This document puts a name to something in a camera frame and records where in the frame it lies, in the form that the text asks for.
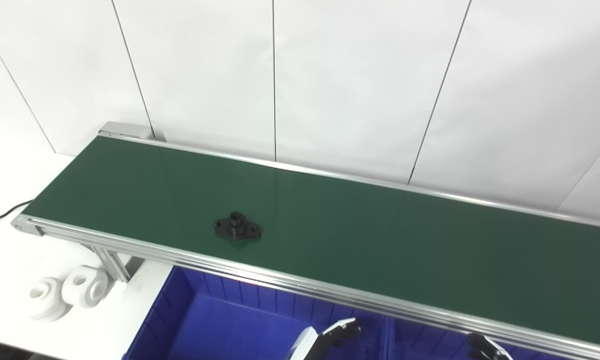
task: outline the blue plastic bin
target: blue plastic bin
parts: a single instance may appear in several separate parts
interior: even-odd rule
[[[284,360],[304,328],[350,317],[362,332],[326,360],[470,359],[462,333],[174,267],[124,360]],[[559,359],[505,347],[515,360]]]

